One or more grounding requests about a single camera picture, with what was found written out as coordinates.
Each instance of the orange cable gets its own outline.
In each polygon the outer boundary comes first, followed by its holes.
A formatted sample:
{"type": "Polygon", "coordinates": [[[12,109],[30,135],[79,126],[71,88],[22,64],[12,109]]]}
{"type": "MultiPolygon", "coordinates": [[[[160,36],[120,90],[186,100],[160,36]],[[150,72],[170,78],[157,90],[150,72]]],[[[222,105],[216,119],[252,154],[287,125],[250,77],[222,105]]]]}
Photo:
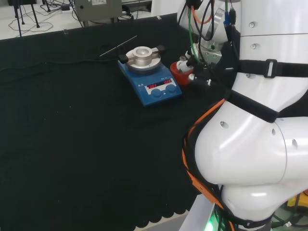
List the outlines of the orange cable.
{"type": "MultiPolygon", "coordinates": [[[[197,23],[202,24],[202,22],[200,21],[200,19],[197,17],[196,12],[194,11],[194,7],[192,6],[192,13],[193,13],[193,17],[195,18],[195,20],[197,21],[197,23]]],[[[203,24],[208,23],[210,20],[212,19],[212,14],[210,15],[210,17],[203,22],[203,24]]]]}
{"type": "MultiPolygon", "coordinates": [[[[209,114],[211,114],[213,111],[215,111],[217,108],[219,108],[220,106],[222,106],[222,104],[225,102],[225,99],[222,99],[221,101],[219,101],[217,104],[215,104],[210,110],[208,110],[207,112],[205,112],[203,114],[203,116],[201,116],[196,122],[195,125],[199,122],[201,122],[205,117],[207,117],[209,114]]],[[[188,136],[190,136],[190,134],[192,133],[194,127],[192,127],[189,132],[188,132],[188,136]]]]}
{"type": "MultiPolygon", "coordinates": [[[[206,113],[204,113],[195,123],[194,125],[198,124],[199,122],[201,122],[204,118],[206,118],[209,114],[211,114],[213,111],[215,111],[217,108],[219,108],[223,103],[225,102],[225,99],[222,99],[221,101],[219,101],[217,104],[215,104],[210,110],[208,110],[206,113]]],[[[195,127],[192,127],[189,132],[188,132],[188,136],[190,136],[191,132],[193,131],[195,127]]],[[[186,162],[186,157],[185,157],[185,153],[184,150],[182,149],[182,158],[183,158],[183,162],[184,165],[188,168],[187,166],[187,162],[186,162]]],[[[188,175],[190,176],[190,178],[192,179],[192,184],[198,189],[201,189],[201,193],[206,196],[206,198],[212,202],[217,204],[221,209],[223,209],[222,204],[218,201],[218,199],[214,196],[214,194],[205,186],[203,185],[198,179],[196,179],[189,171],[188,175]]],[[[231,226],[231,230],[235,231],[234,229],[234,225],[231,221],[229,221],[230,226],[231,226]]]]}

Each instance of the metal rod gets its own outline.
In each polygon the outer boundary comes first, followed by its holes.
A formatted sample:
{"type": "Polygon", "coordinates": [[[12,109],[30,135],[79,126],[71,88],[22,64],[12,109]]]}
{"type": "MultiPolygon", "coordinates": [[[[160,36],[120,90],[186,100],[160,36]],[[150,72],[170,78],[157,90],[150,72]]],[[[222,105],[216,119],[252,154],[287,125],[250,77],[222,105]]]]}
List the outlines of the metal rod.
{"type": "Polygon", "coordinates": [[[111,50],[109,50],[109,51],[105,52],[104,54],[101,54],[101,55],[100,55],[100,57],[101,57],[101,56],[103,56],[103,55],[105,55],[105,54],[107,54],[107,53],[109,53],[109,52],[111,52],[111,51],[113,51],[114,49],[116,49],[116,48],[118,48],[118,47],[122,46],[123,44],[125,44],[125,43],[127,43],[127,42],[131,41],[132,39],[134,39],[134,38],[136,38],[136,37],[137,37],[137,35],[136,35],[135,37],[132,37],[132,38],[130,38],[129,40],[127,40],[127,41],[125,41],[125,42],[121,43],[120,45],[118,45],[118,46],[116,46],[116,47],[112,48],[111,50]]]}

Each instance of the black cable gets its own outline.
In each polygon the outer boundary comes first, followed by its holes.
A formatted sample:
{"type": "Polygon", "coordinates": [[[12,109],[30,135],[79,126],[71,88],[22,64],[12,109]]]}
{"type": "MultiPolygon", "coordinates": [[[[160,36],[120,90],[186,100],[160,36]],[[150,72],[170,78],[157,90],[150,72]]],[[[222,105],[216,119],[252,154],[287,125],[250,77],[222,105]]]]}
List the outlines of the black cable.
{"type": "Polygon", "coordinates": [[[136,19],[138,19],[139,8],[140,8],[140,0],[139,0],[139,2],[138,2],[138,10],[137,10],[137,16],[136,16],[136,19]]]}
{"type": "MultiPolygon", "coordinates": [[[[205,9],[205,11],[204,11],[203,18],[202,18],[201,22],[204,22],[204,20],[205,20],[205,15],[206,15],[206,13],[207,13],[208,7],[210,6],[210,4],[212,4],[212,1],[213,1],[213,0],[210,0],[210,1],[208,2],[207,6],[206,6],[206,9],[205,9]]],[[[200,35],[202,34],[203,25],[204,25],[204,24],[201,23],[200,35]]],[[[201,38],[202,38],[202,36],[199,36],[199,44],[198,44],[198,46],[199,46],[199,50],[200,50],[200,51],[201,51],[201,38]]],[[[206,61],[205,61],[205,58],[204,58],[202,52],[200,52],[200,56],[201,56],[203,62],[205,63],[205,65],[207,66],[207,63],[206,63],[206,61]]]]}
{"type": "Polygon", "coordinates": [[[72,17],[73,17],[76,21],[79,21],[78,19],[76,19],[76,18],[74,17],[74,11],[72,11],[72,17]]]}
{"type": "MultiPolygon", "coordinates": [[[[28,13],[26,12],[26,9],[25,9],[24,6],[23,6],[23,8],[24,8],[24,10],[25,10],[25,13],[24,13],[23,15],[27,15],[29,18],[31,18],[31,17],[28,15],[28,13]]],[[[12,30],[19,31],[19,29],[14,29],[13,27],[11,27],[11,25],[13,24],[13,22],[15,22],[16,20],[17,20],[17,19],[14,19],[8,26],[9,26],[12,30]]],[[[39,24],[50,24],[51,27],[48,28],[47,30],[36,30],[36,31],[33,31],[33,30],[20,30],[20,31],[22,31],[22,32],[28,32],[28,31],[30,31],[30,32],[36,33],[36,32],[46,32],[46,31],[49,31],[51,28],[53,28],[53,24],[52,24],[52,23],[49,23],[49,22],[43,22],[43,23],[39,23],[39,24]]]]}
{"type": "Polygon", "coordinates": [[[95,23],[95,24],[106,24],[106,23],[99,23],[99,22],[94,22],[94,21],[90,21],[92,23],[95,23]]]}
{"type": "Polygon", "coordinates": [[[184,4],[183,10],[182,10],[182,12],[181,12],[181,14],[180,14],[180,17],[179,17],[179,20],[178,20],[178,24],[180,24],[180,21],[181,21],[181,19],[182,19],[182,16],[183,16],[183,13],[184,13],[185,8],[186,8],[186,3],[184,4]]]}
{"type": "Polygon", "coordinates": [[[0,69],[0,72],[3,72],[5,70],[19,70],[19,69],[27,69],[27,68],[31,68],[31,67],[35,67],[35,66],[39,66],[42,64],[59,64],[59,65],[63,65],[63,64],[79,64],[79,63],[106,63],[106,62],[111,62],[111,61],[116,61],[117,59],[110,59],[110,60],[80,60],[80,61],[71,61],[71,62],[56,62],[56,61],[43,61],[43,62],[39,62],[36,64],[31,64],[31,65],[27,65],[27,66],[21,66],[21,67],[5,67],[0,69]]]}
{"type": "Polygon", "coordinates": [[[48,14],[51,14],[51,13],[53,13],[53,12],[56,12],[56,11],[58,11],[58,10],[60,10],[61,8],[59,8],[59,9],[55,9],[55,10],[52,10],[52,11],[48,11],[48,10],[45,10],[44,8],[43,8],[43,6],[45,6],[45,5],[40,5],[40,8],[42,8],[44,11],[46,11],[48,14]]]}
{"type": "Polygon", "coordinates": [[[83,25],[82,25],[82,23],[81,23],[81,21],[80,21],[78,15],[77,15],[77,13],[76,13],[76,11],[75,11],[75,8],[74,8],[74,6],[73,6],[73,3],[71,2],[71,1],[73,1],[73,0],[68,0],[68,1],[69,1],[69,3],[71,4],[71,7],[73,8],[73,11],[74,11],[74,13],[75,13],[75,15],[76,15],[76,17],[77,17],[77,19],[78,19],[78,21],[79,21],[81,27],[83,27],[83,25]]]}
{"type": "Polygon", "coordinates": [[[295,205],[294,205],[294,208],[292,210],[292,213],[291,213],[290,217],[288,219],[286,219],[286,220],[283,220],[283,221],[273,222],[271,224],[272,229],[280,227],[280,226],[283,226],[284,224],[288,223],[293,218],[293,216],[294,216],[294,214],[295,214],[295,212],[297,210],[299,198],[300,198],[300,194],[297,195],[297,197],[296,197],[296,202],[295,202],[295,205]]]}
{"type": "MultiPolygon", "coordinates": [[[[212,31],[211,31],[211,36],[210,36],[210,39],[204,39],[205,41],[210,41],[213,36],[214,36],[214,0],[210,0],[206,6],[206,9],[204,11],[204,14],[203,14],[203,18],[202,18],[202,21],[201,22],[204,22],[205,20],[205,16],[206,16],[206,13],[207,13],[207,10],[208,10],[208,7],[209,5],[211,4],[211,16],[212,16],[212,31]]],[[[203,30],[203,25],[204,24],[201,24],[201,28],[200,28],[200,35],[202,34],[202,30],[203,30]]],[[[199,50],[201,51],[201,38],[202,36],[199,36],[199,44],[198,44],[198,47],[199,47],[199,50]]],[[[210,73],[211,76],[214,77],[214,79],[217,80],[218,84],[220,84],[221,86],[224,87],[223,83],[222,83],[222,80],[217,76],[215,75],[214,71],[212,70],[211,66],[207,64],[202,52],[200,52],[200,56],[203,60],[203,62],[205,63],[205,66],[208,68],[208,71],[210,73]]]]}
{"type": "Polygon", "coordinates": [[[205,40],[205,37],[200,32],[200,28],[198,26],[197,20],[194,17],[193,17],[193,20],[194,20],[194,24],[196,25],[197,31],[199,33],[199,36],[201,36],[205,40]]]}

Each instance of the white floor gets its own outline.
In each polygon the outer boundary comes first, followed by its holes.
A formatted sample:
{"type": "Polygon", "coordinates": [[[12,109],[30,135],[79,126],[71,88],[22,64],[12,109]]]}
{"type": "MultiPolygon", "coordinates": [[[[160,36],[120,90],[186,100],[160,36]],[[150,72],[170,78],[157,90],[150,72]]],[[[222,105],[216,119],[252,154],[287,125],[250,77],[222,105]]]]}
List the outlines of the white floor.
{"type": "MultiPolygon", "coordinates": [[[[58,10],[54,13],[48,14],[46,11],[44,11],[42,8],[40,8],[41,0],[37,0],[37,4],[34,4],[35,11],[43,14],[36,13],[38,22],[40,23],[40,28],[36,27],[36,24],[29,18],[31,17],[34,20],[33,12],[31,9],[31,5],[25,5],[26,12],[29,16],[24,15],[24,22],[25,25],[21,24],[20,19],[20,26],[21,30],[25,30],[22,32],[22,36],[28,36],[33,34],[40,34],[40,33],[47,33],[47,32],[53,32],[53,31],[60,31],[64,29],[73,29],[81,27],[80,23],[76,21],[71,13],[62,13],[61,10],[58,10]]],[[[139,11],[138,18],[145,18],[150,17],[150,12],[141,12],[139,11]]],[[[0,0],[0,39],[10,39],[19,37],[19,31],[18,31],[18,23],[17,20],[15,20],[15,13],[13,6],[9,6],[7,3],[7,0],[0,0]],[[13,21],[11,24],[11,27],[13,29],[16,29],[14,31],[9,27],[9,24],[13,21]]]]}

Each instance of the black cloth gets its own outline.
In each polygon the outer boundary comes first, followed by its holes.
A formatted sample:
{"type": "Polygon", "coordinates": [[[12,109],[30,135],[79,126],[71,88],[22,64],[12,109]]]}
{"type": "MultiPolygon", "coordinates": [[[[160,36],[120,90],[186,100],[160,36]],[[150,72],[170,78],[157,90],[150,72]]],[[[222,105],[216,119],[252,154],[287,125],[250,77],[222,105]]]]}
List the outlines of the black cloth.
{"type": "MultiPolygon", "coordinates": [[[[2,40],[0,69],[94,59],[135,35],[118,53],[162,44],[167,67],[190,45],[173,14],[2,40]]],[[[218,64],[222,77],[232,57],[226,50],[218,64]]],[[[198,191],[182,136],[224,92],[182,91],[144,108],[116,62],[0,72],[1,231],[133,230],[190,209],[198,191]]],[[[286,113],[308,116],[297,105],[286,113]]]]}

